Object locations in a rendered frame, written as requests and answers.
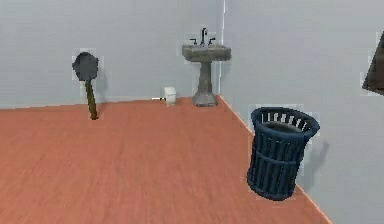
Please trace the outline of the white toilet paper roll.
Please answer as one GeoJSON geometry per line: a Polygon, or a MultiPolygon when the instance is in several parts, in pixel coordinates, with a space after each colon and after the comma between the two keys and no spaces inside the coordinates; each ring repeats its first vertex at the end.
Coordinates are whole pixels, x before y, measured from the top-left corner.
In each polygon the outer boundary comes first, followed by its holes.
{"type": "Polygon", "coordinates": [[[168,105],[176,102],[176,89],[174,87],[165,87],[163,97],[153,97],[153,100],[164,101],[168,105]]]}

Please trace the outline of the dark blue slatted trash can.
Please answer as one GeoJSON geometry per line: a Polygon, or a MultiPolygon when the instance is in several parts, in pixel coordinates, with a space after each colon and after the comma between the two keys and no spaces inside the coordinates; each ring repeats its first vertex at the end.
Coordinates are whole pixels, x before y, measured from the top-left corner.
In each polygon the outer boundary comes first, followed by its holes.
{"type": "Polygon", "coordinates": [[[260,107],[254,126],[247,183],[259,196],[283,201],[292,196],[308,141],[319,131],[310,115],[284,107],[260,107]]]}

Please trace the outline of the black sink faucet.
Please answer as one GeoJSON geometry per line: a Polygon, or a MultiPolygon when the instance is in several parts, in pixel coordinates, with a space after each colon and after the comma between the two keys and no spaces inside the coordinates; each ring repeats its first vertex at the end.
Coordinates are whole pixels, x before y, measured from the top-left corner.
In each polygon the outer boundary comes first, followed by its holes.
{"type": "Polygon", "coordinates": [[[203,27],[200,31],[199,37],[192,37],[190,41],[193,45],[209,46],[216,40],[214,34],[210,34],[206,27],[203,27]]]}

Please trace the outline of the grey pedestal sink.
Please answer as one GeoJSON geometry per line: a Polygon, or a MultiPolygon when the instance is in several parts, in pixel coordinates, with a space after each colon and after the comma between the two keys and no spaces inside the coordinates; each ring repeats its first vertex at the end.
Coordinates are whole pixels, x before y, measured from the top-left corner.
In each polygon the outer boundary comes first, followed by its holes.
{"type": "Polygon", "coordinates": [[[212,63],[229,61],[231,48],[219,45],[183,45],[182,55],[189,62],[200,64],[200,75],[197,91],[192,102],[197,107],[211,107],[218,104],[212,91],[212,63]]]}

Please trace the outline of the dark framed wall picture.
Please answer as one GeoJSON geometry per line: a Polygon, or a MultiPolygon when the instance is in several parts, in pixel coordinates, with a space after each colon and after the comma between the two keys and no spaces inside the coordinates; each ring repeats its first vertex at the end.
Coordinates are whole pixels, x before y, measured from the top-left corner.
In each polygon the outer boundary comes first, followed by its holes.
{"type": "Polygon", "coordinates": [[[384,96],[384,31],[378,40],[362,88],[384,96]]]}

